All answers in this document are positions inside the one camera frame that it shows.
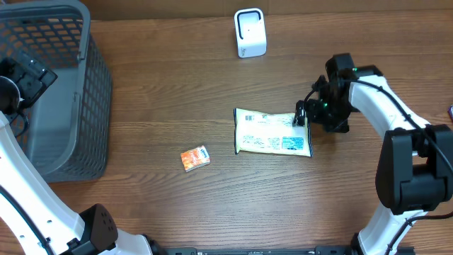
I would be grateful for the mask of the red purple pad package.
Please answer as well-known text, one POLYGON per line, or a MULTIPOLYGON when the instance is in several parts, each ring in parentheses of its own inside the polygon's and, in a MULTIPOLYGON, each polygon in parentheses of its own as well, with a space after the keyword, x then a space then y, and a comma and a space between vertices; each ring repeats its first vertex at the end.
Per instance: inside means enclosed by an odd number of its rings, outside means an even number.
POLYGON ((453 122, 453 105, 449 106, 447 109, 447 113, 449 115, 450 120, 453 122))

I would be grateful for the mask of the yellow wet wipes pack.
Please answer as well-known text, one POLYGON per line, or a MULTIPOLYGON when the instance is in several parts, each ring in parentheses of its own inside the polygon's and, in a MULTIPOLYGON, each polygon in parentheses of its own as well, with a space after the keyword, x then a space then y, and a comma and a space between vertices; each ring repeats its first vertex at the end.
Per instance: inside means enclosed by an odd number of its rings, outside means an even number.
POLYGON ((293 113, 234 109, 234 149, 263 154, 312 157, 311 128, 293 123, 293 113))

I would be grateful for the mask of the small orange snack packet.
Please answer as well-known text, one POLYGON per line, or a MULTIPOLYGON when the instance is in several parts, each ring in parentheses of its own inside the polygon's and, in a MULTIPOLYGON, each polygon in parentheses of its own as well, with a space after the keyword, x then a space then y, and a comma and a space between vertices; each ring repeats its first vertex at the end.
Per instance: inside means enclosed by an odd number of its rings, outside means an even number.
POLYGON ((206 166, 211 163, 210 155, 204 145, 180 154, 185 172, 206 166))

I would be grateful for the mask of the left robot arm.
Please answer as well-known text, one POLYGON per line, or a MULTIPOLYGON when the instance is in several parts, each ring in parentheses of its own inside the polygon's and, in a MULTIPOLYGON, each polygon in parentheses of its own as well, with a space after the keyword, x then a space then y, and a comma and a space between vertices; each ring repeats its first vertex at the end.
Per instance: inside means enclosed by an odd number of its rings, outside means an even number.
POLYGON ((23 115, 57 79, 25 55, 1 61, 1 219, 26 254, 158 254, 166 250, 143 234, 118 229, 107 209, 81 213, 64 204, 18 144, 11 114, 23 115))

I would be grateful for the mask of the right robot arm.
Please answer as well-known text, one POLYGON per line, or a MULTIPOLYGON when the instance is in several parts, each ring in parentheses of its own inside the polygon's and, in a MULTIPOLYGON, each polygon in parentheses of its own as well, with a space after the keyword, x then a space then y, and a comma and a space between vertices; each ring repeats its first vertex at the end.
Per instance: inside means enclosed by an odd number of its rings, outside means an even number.
POLYGON ((367 226, 347 246, 318 246, 316 254, 414 254, 399 244, 422 220, 452 199, 452 130, 418 116, 391 90, 374 65, 356 67, 348 53, 334 55, 311 87, 318 95, 296 104, 293 124, 322 125, 326 132, 347 133, 348 118, 360 112, 382 137, 375 176, 379 205, 367 226))

